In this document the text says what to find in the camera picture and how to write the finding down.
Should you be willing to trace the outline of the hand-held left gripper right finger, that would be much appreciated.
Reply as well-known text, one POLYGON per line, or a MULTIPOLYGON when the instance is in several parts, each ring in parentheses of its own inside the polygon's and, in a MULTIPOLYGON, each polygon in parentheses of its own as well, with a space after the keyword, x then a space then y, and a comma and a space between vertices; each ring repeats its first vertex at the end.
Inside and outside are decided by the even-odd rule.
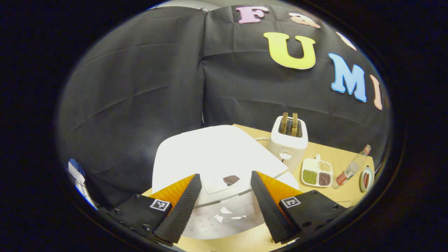
POLYGON ((314 239, 347 210, 316 190, 303 193, 259 171, 252 171, 251 187, 275 243, 314 239))

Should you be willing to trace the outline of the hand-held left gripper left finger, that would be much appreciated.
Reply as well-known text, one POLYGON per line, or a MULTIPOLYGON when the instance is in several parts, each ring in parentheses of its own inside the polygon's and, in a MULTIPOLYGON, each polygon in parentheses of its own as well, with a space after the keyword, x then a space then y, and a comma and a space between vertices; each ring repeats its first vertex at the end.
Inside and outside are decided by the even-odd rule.
POLYGON ((131 196, 107 214, 150 241, 173 245, 180 240, 201 189, 200 174, 192 174, 150 196, 131 196))

